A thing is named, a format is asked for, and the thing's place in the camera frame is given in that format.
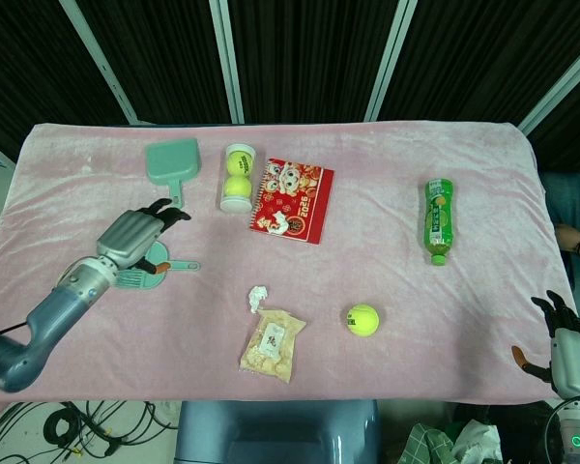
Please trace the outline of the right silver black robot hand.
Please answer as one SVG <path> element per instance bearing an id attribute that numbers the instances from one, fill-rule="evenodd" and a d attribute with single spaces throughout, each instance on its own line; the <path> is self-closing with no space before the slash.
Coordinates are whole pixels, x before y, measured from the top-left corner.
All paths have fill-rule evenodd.
<path id="1" fill-rule="evenodd" d="M 562 399 L 580 396 L 580 317 L 552 290 L 547 300 L 531 297 L 543 313 L 550 338 L 551 361 L 541 367 L 527 360 L 522 349 L 511 347 L 515 363 L 527 374 L 551 386 Z"/>

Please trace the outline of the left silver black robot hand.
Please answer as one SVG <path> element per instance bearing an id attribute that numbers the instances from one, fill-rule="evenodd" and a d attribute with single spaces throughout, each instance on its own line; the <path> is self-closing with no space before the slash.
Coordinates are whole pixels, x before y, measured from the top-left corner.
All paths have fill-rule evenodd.
<path id="1" fill-rule="evenodd" d="M 168 228 L 191 216 L 161 198 L 148 207 L 122 213 L 97 239 L 97 253 L 111 260 L 119 271 L 136 268 L 149 275 L 165 272 L 169 265 L 155 265 L 146 257 L 152 244 Z"/>

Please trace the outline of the small teal broom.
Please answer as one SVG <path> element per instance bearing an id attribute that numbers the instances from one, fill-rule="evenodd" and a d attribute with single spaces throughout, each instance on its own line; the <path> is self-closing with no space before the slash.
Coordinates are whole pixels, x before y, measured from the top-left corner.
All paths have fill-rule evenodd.
<path id="1" fill-rule="evenodd" d="M 116 286 L 127 289 L 150 290 L 159 286 L 170 272 L 198 272 L 201 269 L 199 262 L 171 259 L 168 248 L 159 241 L 151 245 L 145 254 L 145 258 L 155 265 L 167 263 L 168 267 L 160 274 L 155 275 L 136 268 L 120 271 Z"/>

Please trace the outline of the person forearm with wristband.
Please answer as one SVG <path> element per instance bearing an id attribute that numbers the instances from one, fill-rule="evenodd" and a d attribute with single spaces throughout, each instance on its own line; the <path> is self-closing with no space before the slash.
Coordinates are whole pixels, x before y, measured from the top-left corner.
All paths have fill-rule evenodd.
<path id="1" fill-rule="evenodd" d="M 580 256 L 580 231 L 567 224 L 557 224 L 555 233 L 561 251 Z"/>

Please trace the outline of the clear tennis ball tube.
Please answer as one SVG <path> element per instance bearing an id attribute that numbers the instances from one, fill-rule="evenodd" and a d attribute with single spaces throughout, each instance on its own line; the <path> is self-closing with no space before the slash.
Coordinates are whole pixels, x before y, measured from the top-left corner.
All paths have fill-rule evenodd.
<path id="1" fill-rule="evenodd" d="M 227 156 L 231 152 L 234 152 L 234 151 L 246 151 L 246 152 L 252 154 L 252 156 L 253 156 L 253 167 L 252 167 L 252 171 L 251 171 L 250 175 L 248 176 L 250 181 L 251 181 L 251 184 L 252 184 L 252 191 L 251 191 L 250 198 L 243 198 L 243 197 L 237 197 L 237 196 L 225 196 L 224 195 L 223 186 L 224 186 L 225 180 L 229 176 L 231 176 L 228 174 L 227 168 L 226 168 Z M 233 143 L 233 144 L 230 144 L 226 147 L 225 159 L 224 159 L 224 162 L 222 163 L 222 167 L 224 168 L 224 170 L 223 170 L 223 182 L 222 182 L 222 188 L 221 188 L 221 197 L 220 197 L 220 201 L 219 201 L 219 207 L 225 213 L 247 214 L 247 213 L 251 212 L 251 210 L 252 210 L 251 197 L 252 197 L 252 193 L 253 193 L 253 172 L 254 172 L 254 168 L 256 167 L 256 160 L 257 160 L 257 153 L 256 153 L 255 149 L 253 147 L 251 147 L 250 145 L 247 145 L 244 143 Z"/>

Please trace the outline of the plain yellow tennis ball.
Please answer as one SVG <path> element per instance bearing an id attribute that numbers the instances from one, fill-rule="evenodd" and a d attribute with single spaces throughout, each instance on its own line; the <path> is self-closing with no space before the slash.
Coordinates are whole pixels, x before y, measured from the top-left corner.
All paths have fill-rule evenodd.
<path id="1" fill-rule="evenodd" d="M 249 177 L 232 175 L 225 180 L 223 191 L 225 196 L 250 198 L 252 184 Z"/>

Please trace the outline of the white crumpled cloth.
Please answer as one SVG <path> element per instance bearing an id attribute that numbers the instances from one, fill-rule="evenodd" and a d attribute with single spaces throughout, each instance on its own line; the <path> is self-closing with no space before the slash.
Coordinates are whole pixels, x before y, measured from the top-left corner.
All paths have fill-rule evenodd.
<path id="1" fill-rule="evenodd" d="M 451 450 L 459 464 L 504 464 L 496 425 L 470 420 Z"/>

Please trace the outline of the tennis ball with black print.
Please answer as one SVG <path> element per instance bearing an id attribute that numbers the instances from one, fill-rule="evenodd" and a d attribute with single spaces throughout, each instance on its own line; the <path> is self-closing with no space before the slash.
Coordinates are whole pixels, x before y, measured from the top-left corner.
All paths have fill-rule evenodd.
<path id="1" fill-rule="evenodd" d="M 231 176 L 248 177 L 253 167 L 253 156 L 246 151 L 234 151 L 227 156 L 226 168 Z"/>

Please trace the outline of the green checked cloth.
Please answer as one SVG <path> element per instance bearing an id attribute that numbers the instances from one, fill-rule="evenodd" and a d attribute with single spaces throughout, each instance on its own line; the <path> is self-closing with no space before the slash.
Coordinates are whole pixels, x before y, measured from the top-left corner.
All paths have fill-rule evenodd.
<path id="1" fill-rule="evenodd" d="M 436 428 L 415 424 L 397 464 L 460 464 L 452 453 L 453 441 Z"/>

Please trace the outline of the clear snack bag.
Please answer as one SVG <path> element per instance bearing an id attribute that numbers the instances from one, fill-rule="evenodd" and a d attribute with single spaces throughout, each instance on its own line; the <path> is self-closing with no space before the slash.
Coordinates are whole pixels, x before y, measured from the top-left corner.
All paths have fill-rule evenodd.
<path id="1" fill-rule="evenodd" d="M 259 309 L 259 321 L 240 359 L 240 369 L 289 384 L 296 336 L 306 322 L 282 309 Z"/>

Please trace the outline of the red spiral calendar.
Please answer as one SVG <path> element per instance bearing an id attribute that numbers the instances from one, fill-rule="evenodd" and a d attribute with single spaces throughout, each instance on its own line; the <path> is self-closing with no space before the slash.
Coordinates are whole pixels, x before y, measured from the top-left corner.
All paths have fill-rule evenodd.
<path id="1" fill-rule="evenodd" d="M 282 211 L 289 222 L 281 236 L 318 245 L 334 182 L 334 171 L 325 167 L 269 158 L 250 218 L 252 231 L 269 234 L 274 213 Z"/>

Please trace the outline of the green tea bottle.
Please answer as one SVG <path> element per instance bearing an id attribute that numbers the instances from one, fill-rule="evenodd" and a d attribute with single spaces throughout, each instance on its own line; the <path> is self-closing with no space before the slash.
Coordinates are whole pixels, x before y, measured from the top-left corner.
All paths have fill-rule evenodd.
<path id="1" fill-rule="evenodd" d="M 425 185 L 426 213 L 423 240 L 435 266 L 445 266 L 453 245 L 453 183 L 449 179 L 432 179 Z"/>

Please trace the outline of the loose yellow tennis ball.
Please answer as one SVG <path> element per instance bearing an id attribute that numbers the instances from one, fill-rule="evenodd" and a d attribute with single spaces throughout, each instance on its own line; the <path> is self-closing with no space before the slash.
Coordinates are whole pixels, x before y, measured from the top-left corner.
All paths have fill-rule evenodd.
<path id="1" fill-rule="evenodd" d="M 380 326 L 379 314 L 369 304 L 355 304 L 343 309 L 341 319 L 351 334 L 360 337 L 374 335 Z"/>

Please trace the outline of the pink velvet tablecloth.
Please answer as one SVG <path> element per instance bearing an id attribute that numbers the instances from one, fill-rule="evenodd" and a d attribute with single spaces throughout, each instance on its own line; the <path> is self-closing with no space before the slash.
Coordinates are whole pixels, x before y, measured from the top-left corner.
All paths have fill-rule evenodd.
<path id="1" fill-rule="evenodd" d="M 0 330 L 28 339 L 27 314 L 127 209 L 164 195 L 146 177 L 147 145 L 195 138 L 201 170 L 185 187 L 191 220 L 161 237 L 195 273 L 152 290 L 109 290 L 50 355 L 18 399 L 435 398 L 526 403 L 550 386 L 518 368 L 520 346 L 547 364 L 549 340 L 531 297 L 568 284 L 531 146 L 514 126 L 396 122 L 219 128 L 43 124 L 20 152 L 0 217 Z M 223 152 L 334 171 L 321 242 L 250 230 L 218 208 Z M 425 185 L 453 183 L 453 245 L 435 266 L 423 240 Z M 292 377 L 240 369 L 259 309 L 306 322 Z M 373 306 L 369 337 L 343 309 Z"/>

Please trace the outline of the white partition post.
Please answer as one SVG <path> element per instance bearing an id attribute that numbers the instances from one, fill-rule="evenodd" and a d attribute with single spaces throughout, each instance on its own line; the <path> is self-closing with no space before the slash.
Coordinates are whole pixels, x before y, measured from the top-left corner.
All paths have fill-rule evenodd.
<path id="1" fill-rule="evenodd" d="M 363 117 L 365 122 L 375 122 L 378 119 L 418 3 L 419 0 L 397 1 L 390 32 Z"/>
<path id="2" fill-rule="evenodd" d="M 128 98 L 118 77 L 109 64 L 96 36 L 94 35 L 76 0 L 58 1 L 62 10 L 72 24 L 77 36 L 81 39 L 84 47 L 97 66 L 110 92 L 123 111 L 123 114 L 126 117 L 128 123 L 130 125 L 139 125 L 140 120 L 136 115 L 130 99 Z"/>
<path id="3" fill-rule="evenodd" d="M 518 129 L 526 136 L 531 134 L 579 83 L 580 55 L 519 123 Z"/>
<path id="4" fill-rule="evenodd" d="M 245 113 L 228 0 L 209 0 L 209 7 L 231 123 L 242 125 Z"/>

